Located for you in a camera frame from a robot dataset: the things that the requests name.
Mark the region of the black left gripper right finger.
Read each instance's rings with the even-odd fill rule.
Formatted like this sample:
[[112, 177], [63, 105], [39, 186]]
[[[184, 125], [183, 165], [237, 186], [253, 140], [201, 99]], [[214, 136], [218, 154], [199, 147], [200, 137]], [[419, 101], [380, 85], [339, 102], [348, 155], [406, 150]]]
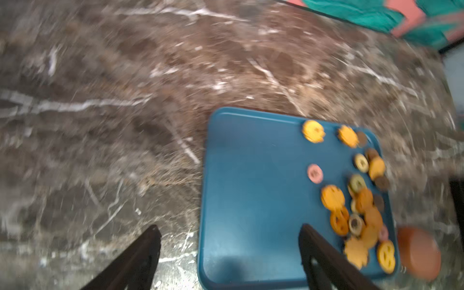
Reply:
[[309, 224], [303, 224], [300, 229], [298, 247], [309, 289], [378, 289]]

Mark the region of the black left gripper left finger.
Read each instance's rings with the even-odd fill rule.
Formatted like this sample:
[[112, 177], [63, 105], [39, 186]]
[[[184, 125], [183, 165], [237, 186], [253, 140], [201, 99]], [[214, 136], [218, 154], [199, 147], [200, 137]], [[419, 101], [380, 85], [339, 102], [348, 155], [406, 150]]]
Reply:
[[160, 252], [161, 233], [151, 225], [83, 289], [149, 290]]

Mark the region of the orange-brown jar lid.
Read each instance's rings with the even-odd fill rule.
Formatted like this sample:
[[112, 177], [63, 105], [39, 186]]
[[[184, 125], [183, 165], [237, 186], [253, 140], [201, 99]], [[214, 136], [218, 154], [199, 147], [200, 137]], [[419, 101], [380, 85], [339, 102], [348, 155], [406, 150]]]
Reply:
[[401, 264], [410, 275], [428, 282], [436, 279], [441, 270], [441, 251], [435, 238], [427, 231], [404, 226], [398, 229]]

